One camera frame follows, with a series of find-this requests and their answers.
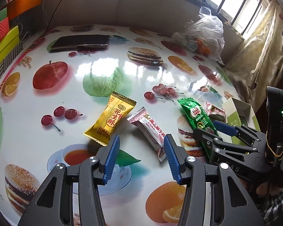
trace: orange box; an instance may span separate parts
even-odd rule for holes
[[[8,7],[8,19],[12,20],[19,14],[24,13],[28,9],[41,4],[41,0],[11,0]]]

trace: snack packet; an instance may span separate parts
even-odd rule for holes
[[[157,157],[162,162],[166,153],[164,150],[164,132],[150,117],[147,110],[142,107],[127,119],[131,124],[137,126],[157,152]]]
[[[119,120],[123,116],[126,116],[135,105],[136,102],[134,100],[113,92],[99,119],[83,134],[101,145],[107,146],[111,138],[111,133]]]
[[[224,109],[219,109],[215,105],[205,101],[204,102],[204,110],[205,110],[205,113],[208,115],[208,117],[225,122],[225,111],[224,111]]]
[[[197,103],[193,98],[181,98],[178,99],[177,101],[183,108],[186,116],[188,117],[188,120],[193,130],[198,127],[206,130],[207,132],[218,135],[210,118],[204,112],[201,105]],[[211,157],[210,147],[208,147],[207,144],[204,144],[202,142],[200,143],[204,147],[208,157],[210,158]]]

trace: green snack packet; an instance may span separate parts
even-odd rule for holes
[[[218,135],[213,123],[207,116],[200,104],[198,104],[193,98],[181,98],[177,100],[178,103],[184,110],[184,113],[188,117],[192,129],[197,127],[206,130],[207,132]],[[205,149],[208,157],[211,157],[210,147],[200,142],[202,147]]]

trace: plaid sleeve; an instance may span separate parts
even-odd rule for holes
[[[270,224],[278,218],[278,213],[283,210],[283,190],[274,196],[269,197],[266,210],[263,214],[263,220],[266,226],[270,226]]]

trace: blue gripper pad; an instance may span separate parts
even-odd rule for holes
[[[236,136],[238,135],[238,132],[236,131],[235,127],[232,127],[228,124],[225,124],[221,121],[214,121],[213,122],[214,127],[216,128],[217,131],[220,131],[224,134],[227,134],[229,136]]]
[[[120,146],[119,136],[116,135],[112,144],[112,148],[108,155],[107,161],[105,163],[105,174],[103,177],[103,181],[105,184],[107,184],[112,177],[115,161],[119,152],[119,146]]]
[[[171,169],[173,179],[179,184],[181,183],[181,180],[182,180],[182,177],[180,175],[180,164],[178,162],[178,159],[175,155],[172,144],[167,135],[164,137],[164,149],[165,149],[165,153],[168,159],[168,163]]]

